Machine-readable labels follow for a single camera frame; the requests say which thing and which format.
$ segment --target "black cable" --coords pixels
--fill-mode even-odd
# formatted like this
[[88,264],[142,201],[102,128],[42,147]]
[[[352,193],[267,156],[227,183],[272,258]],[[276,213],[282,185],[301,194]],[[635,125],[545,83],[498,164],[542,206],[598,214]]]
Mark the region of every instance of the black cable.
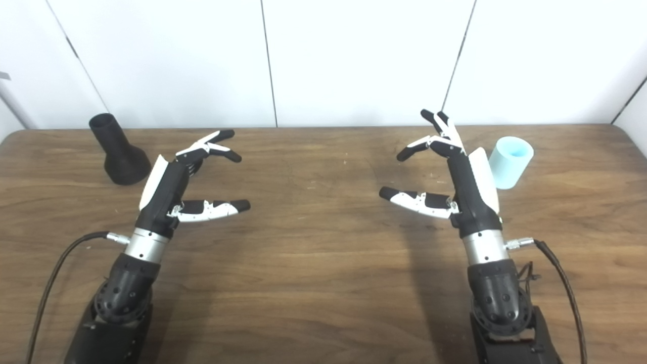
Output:
[[38,336],[38,328],[40,327],[40,322],[43,319],[43,312],[45,311],[45,304],[47,303],[47,297],[49,297],[49,291],[52,290],[52,285],[58,275],[58,271],[61,270],[61,266],[65,261],[65,258],[70,254],[75,247],[79,246],[82,242],[88,240],[97,239],[97,238],[106,238],[108,236],[108,231],[98,231],[96,233],[91,233],[81,236],[75,242],[73,242],[68,248],[61,254],[61,257],[56,262],[52,275],[49,277],[47,284],[45,285],[45,291],[41,297],[41,302],[38,304],[38,311],[36,311],[36,319],[34,321],[34,327],[32,328],[32,335],[29,338],[29,344],[27,345],[27,358],[25,359],[26,364],[31,364],[32,358],[34,356],[34,347],[36,346],[36,337]]
[[555,266],[557,269],[557,273],[560,275],[560,278],[562,279],[562,283],[564,283],[564,288],[566,289],[566,294],[568,295],[568,299],[571,303],[571,309],[573,310],[573,316],[575,317],[575,326],[577,327],[577,337],[579,338],[580,341],[580,359],[582,361],[582,364],[586,364],[588,361],[587,355],[586,355],[586,340],[584,339],[584,328],[582,327],[582,318],[580,316],[580,310],[577,308],[577,302],[575,302],[575,294],[573,293],[573,289],[571,287],[571,284],[568,281],[568,277],[566,277],[566,272],[562,268],[562,265],[560,264],[560,261],[557,259],[557,256],[553,253],[550,248],[548,248],[548,245],[546,245],[545,242],[541,240],[535,240],[534,244],[537,246],[539,250],[541,250],[546,258],[550,260],[550,262]]
[[[519,273],[517,273],[517,278],[519,279],[519,282],[525,282],[526,283],[526,293],[528,293],[528,297],[530,297],[530,298],[532,298],[532,295],[530,293],[530,281],[531,280],[538,280],[538,279],[540,279],[542,277],[539,274],[534,274],[533,269],[534,268],[533,268],[533,264],[532,264],[532,260],[531,260],[530,262],[527,262],[523,266],[523,268],[519,271]],[[528,271],[528,273],[526,274],[525,278],[522,278],[523,274],[526,273],[526,271]]]

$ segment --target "panel seam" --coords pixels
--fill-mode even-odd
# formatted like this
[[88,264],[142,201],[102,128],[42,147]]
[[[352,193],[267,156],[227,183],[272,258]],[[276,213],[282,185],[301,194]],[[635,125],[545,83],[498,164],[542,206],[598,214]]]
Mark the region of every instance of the panel seam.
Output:
[[274,79],[272,78],[272,65],[270,64],[270,46],[267,43],[267,27],[265,26],[265,8],[261,0],[261,16],[263,17],[263,35],[265,36],[265,52],[267,53],[267,69],[270,73],[270,90],[272,91],[272,108],[274,109],[274,125],[279,127],[279,120],[276,117],[276,99],[274,98]]
[[445,92],[445,98],[443,99],[443,105],[441,106],[441,111],[444,110],[445,103],[447,102],[447,97],[449,96],[449,90],[452,87],[452,81],[454,80],[454,74],[456,73],[456,67],[458,67],[458,61],[461,59],[461,53],[463,53],[463,46],[465,45],[465,39],[467,38],[467,32],[470,30],[470,23],[472,22],[472,16],[474,15],[474,9],[476,8],[476,1],[472,5],[472,11],[470,12],[470,17],[467,19],[467,26],[465,27],[465,33],[463,34],[463,40],[461,41],[461,47],[458,48],[458,55],[456,56],[456,62],[454,62],[454,69],[452,70],[452,76],[449,79],[449,84],[447,85],[447,92]]

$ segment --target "white wall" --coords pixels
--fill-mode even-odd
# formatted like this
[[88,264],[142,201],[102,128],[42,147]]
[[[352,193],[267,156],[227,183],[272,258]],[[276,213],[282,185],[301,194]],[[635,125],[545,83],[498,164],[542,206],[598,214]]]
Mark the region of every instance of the white wall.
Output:
[[0,99],[0,142],[2,142],[7,135],[16,130],[23,129],[23,126],[18,122],[18,119],[9,110],[7,105]]
[[276,125],[259,0],[49,2],[121,125]]
[[615,125],[626,131],[647,156],[647,86],[638,91],[615,121]]
[[0,6],[0,96],[33,128],[87,126],[104,105],[44,0]]
[[[425,125],[472,0],[265,0],[279,126]],[[260,0],[6,0],[0,94],[37,128],[273,126]],[[610,122],[647,74],[647,1],[479,0],[445,111]],[[90,78],[97,86],[95,91]]]
[[647,74],[647,1],[479,0],[445,112],[470,124],[611,122]]
[[265,0],[279,126],[425,125],[474,0]]

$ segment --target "robotic finger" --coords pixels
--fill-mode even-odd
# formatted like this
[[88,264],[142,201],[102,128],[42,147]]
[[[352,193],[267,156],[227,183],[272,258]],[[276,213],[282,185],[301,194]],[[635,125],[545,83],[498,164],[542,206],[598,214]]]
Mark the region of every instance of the robotic finger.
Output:
[[449,219],[452,213],[458,212],[455,202],[447,195],[429,192],[399,191],[391,187],[382,187],[380,197],[405,209],[434,218]]
[[251,204],[246,199],[235,201],[183,201],[182,206],[173,210],[172,216],[177,217],[180,222],[204,222],[225,218],[227,216],[245,212],[251,208]]
[[189,168],[189,175],[194,175],[202,166],[202,162],[210,155],[220,155],[232,162],[240,163],[243,158],[226,146],[216,142],[232,138],[235,135],[233,130],[215,131],[205,137],[198,139],[189,148],[183,149],[175,154],[175,160]]

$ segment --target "black fingertip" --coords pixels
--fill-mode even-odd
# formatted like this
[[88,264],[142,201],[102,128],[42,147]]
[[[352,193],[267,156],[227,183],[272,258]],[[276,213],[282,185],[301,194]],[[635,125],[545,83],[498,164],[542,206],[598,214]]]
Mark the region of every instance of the black fingertip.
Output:
[[427,109],[420,110],[420,116],[422,116],[425,120],[431,122],[432,124],[435,123],[433,120],[433,113]]
[[387,186],[380,188],[380,197],[387,201],[391,201],[391,198],[399,193],[400,191],[396,190],[395,188]]
[[415,154],[415,150],[413,148],[405,147],[398,155],[395,156],[395,158],[400,161],[404,162],[407,159],[409,159],[413,154]]
[[445,113],[443,113],[442,111],[438,111],[436,115],[438,115],[445,122],[445,124],[447,124],[449,117],[445,115]]
[[219,142],[225,139],[233,138],[236,133],[232,129],[221,130],[210,142]]
[[235,163],[240,163],[243,160],[243,158],[233,150],[226,152],[225,157]]
[[249,200],[247,199],[237,199],[235,201],[231,201],[229,204],[236,208],[238,212],[243,212],[247,211],[252,208],[252,205],[249,203]]

